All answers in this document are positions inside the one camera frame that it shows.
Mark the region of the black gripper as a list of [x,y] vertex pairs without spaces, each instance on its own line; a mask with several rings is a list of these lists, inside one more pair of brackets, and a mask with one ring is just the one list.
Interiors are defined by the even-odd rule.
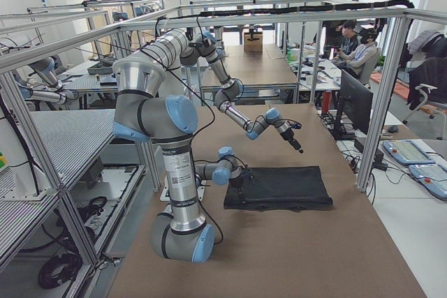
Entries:
[[254,198],[254,175],[251,169],[243,170],[240,175],[230,180],[230,202],[245,204]]
[[302,125],[300,123],[289,124],[287,121],[284,121],[282,125],[279,127],[279,134],[282,138],[287,141],[296,151],[303,154],[304,151],[302,149],[301,144],[294,138],[293,129],[301,129]]

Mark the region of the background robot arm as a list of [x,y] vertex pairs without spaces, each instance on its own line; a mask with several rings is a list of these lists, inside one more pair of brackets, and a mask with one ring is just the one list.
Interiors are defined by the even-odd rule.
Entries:
[[40,78],[39,88],[32,87],[25,82],[20,74],[13,70],[13,78],[22,94],[23,99],[33,102],[46,102],[52,105],[65,105],[71,100],[79,98],[76,90],[67,89],[62,81],[57,77],[57,71],[65,71],[58,56],[51,56],[35,61],[27,65],[32,69],[32,75]]

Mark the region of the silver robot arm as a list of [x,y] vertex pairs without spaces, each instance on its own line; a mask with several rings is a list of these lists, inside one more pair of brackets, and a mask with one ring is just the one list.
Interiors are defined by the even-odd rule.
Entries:
[[301,144],[295,139],[294,126],[277,108],[272,107],[254,120],[250,120],[234,106],[233,101],[243,92],[243,84],[228,74],[214,41],[208,35],[198,33],[192,36],[186,33],[186,37],[189,39],[188,48],[180,56],[180,63],[183,66],[190,66],[201,57],[206,59],[221,86],[214,96],[214,105],[220,112],[239,125],[250,140],[257,139],[263,131],[272,126],[296,151],[301,154],[304,152]]
[[186,29],[172,29],[112,66],[118,83],[114,134],[135,142],[155,140],[162,149],[170,204],[152,226],[152,250],[166,259],[190,262],[209,258],[215,235],[199,208],[191,157],[198,116],[186,96],[156,94],[175,65],[189,66],[201,57],[221,84],[223,99],[216,105],[231,102],[240,94],[239,83],[226,72],[212,41],[201,33],[191,36]]

